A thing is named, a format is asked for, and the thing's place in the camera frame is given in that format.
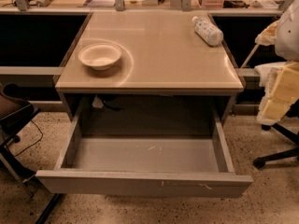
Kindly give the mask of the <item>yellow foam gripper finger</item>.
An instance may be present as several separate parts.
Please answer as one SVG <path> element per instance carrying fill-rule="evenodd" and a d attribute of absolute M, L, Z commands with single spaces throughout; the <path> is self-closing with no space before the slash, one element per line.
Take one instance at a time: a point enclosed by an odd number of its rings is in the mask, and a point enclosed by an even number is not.
<path fill-rule="evenodd" d="M 276 32 L 278 27 L 278 21 L 274 21 L 269 24 L 261 33 L 255 38 L 255 43 L 262 46 L 274 45 L 276 42 Z"/>
<path fill-rule="evenodd" d="M 299 62 L 271 67 L 264 90 L 257 120 L 262 125 L 273 125 L 299 100 Z"/>

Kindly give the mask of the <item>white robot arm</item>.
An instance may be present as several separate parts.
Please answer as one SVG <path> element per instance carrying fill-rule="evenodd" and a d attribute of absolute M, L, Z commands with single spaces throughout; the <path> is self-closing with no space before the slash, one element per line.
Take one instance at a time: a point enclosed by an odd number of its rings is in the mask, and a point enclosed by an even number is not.
<path fill-rule="evenodd" d="M 256 38 L 259 45 L 275 46 L 277 56 L 286 60 L 280 68 L 271 68 L 265 83 L 265 95 L 257 120 L 263 125 L 279 122 L 299 99 L 299 0 L 285 10 Z"/>

